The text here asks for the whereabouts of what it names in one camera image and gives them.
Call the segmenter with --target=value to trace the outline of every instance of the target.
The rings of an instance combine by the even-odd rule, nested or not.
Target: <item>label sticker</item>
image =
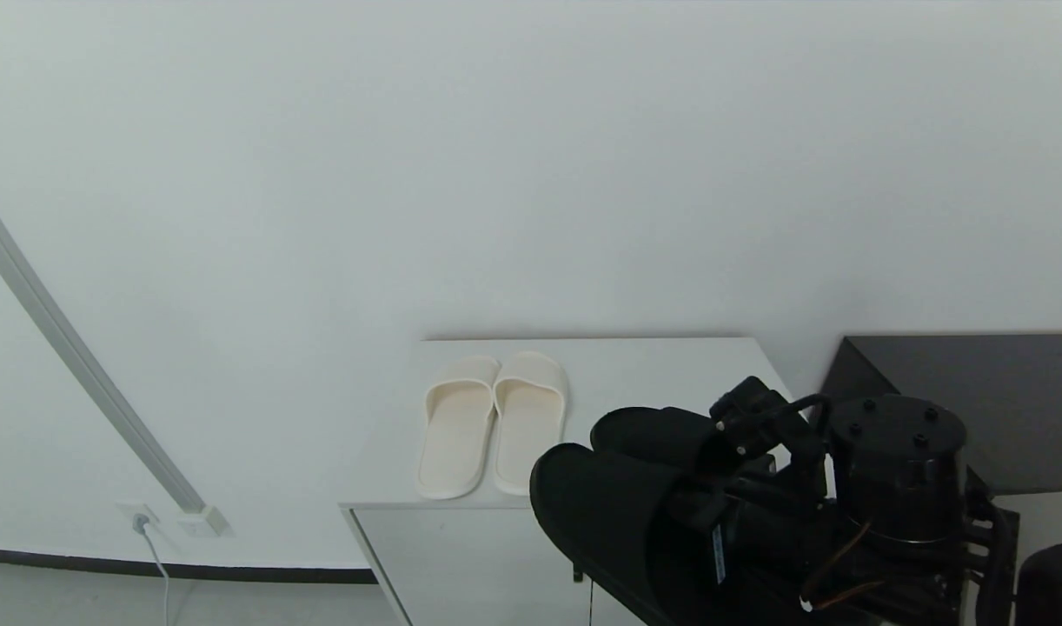
[[[724,538],[720,531],[720,524],[713,529],[713,554],[717,561],[717,585],[720,586],[729,575],[724,570]]]

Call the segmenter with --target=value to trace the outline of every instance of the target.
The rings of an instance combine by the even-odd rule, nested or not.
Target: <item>white slipper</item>
[[[562,440],[566,396],[566,372],[554,360],[537,352],[520,352],[504,361],[492,384],[500,421],[495,467],[500,491],[528,494],[531,468]]]
[[[481,480],[492,429],[492,380],[500,363],[467,356],[447,366],[427,389],[427,439],[415,490],[430,500],[458,498]]]

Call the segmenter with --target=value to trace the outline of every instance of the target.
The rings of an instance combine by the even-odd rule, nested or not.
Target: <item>baseboard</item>
[[[160,573],[149,561],[97,559],[39,555],[33,552],[0,551],[0,562],[10,565],[45,566],[50,570],[92,571],[95,574],[155,576]],[[306,566],[208,566],[165,563],[169,576],[193,580],[229,580],[236,582],[306,582],[322,586],[375,586],[372,570],[316,570]]]

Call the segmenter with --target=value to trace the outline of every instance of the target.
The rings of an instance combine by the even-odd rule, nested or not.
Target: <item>wall outlet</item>
[[[153,526],[157,526],[160,523],[160,519],[156,517],[153,509],[149,508],[148,504],[139,502],[139,500],[119,500],[117,503],[114,503],[114,506],[119,511],[122,511],[122,514],[125,514],[130,522],[133,522],[134,515],[142,514],[149,519],[149,523],[152,523]]]
[[[213,506],[198,513],[182,514],[176,522],[190,538],[220,538],[227,526],[222,512]]]

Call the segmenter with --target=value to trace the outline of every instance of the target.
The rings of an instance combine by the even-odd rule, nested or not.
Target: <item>white wall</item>
[[[0,3],[0,213],[233,523],[178,558],[359,565],[417,338],[747,333],[806,392],[845,332],[1062,328],[1062,4]],[[23,341],[0,546],[141,559],[108,503],[170,504]]]

